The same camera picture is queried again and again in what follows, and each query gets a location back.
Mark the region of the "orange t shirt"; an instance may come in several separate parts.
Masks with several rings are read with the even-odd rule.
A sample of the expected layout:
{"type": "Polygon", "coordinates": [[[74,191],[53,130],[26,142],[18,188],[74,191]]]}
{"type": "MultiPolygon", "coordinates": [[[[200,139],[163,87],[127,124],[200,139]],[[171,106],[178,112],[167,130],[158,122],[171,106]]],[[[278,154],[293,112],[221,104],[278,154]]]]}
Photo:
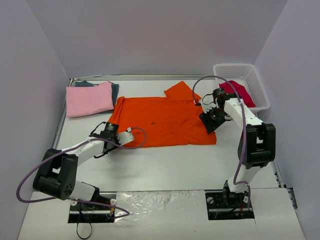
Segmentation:
{"type": "Polygon", "coordinates": [[[123,132],[133,130],[133,148],[180,145],[214,145],[216,134],[208,134],[199,118],[202,108],[194,105],[192,89],[184,82],[164,91],[164,97],[119,97],[109,122],[123,132]]]}

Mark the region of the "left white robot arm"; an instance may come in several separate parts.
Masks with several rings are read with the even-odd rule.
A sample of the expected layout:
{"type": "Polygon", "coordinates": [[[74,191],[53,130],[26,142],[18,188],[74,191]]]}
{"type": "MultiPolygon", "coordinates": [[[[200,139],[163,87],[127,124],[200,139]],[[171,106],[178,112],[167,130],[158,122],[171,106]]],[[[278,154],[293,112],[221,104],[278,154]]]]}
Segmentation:
{"type": "Polygon", "coordinates": [[[103,124],[104,130],[99,134],[92,131],[87,140],[76,146],[47,150],[33,180],[33,189],[49,195],[50,199],[79,199],[89,209],[97,208],[101,203],[99,188],[77,181],[76,177],[78,166],[85,161],[100,158],[120,146],[119,125],[103,124]]]}

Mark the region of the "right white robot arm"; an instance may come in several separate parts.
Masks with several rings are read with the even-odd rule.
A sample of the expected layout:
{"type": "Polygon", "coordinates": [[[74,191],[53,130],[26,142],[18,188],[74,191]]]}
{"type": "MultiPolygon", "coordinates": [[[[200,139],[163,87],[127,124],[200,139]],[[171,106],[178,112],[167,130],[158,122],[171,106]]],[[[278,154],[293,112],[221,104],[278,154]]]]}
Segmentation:
{"type": "Polygon", "coordinates": [[[239,164],[235,173],[228,179],[222,190],[222,202],[229,207],[240,198],[250,197],[250,183],[255,175],[276,155],[276,127],[265,123],[245,105],[237,93],[226,93],[215,89],[212,102],[200,99],[196,104],[202,107],[199,115],[208,134],[215,132],[230,117],[241,129],[237,155],[239,164]]]}

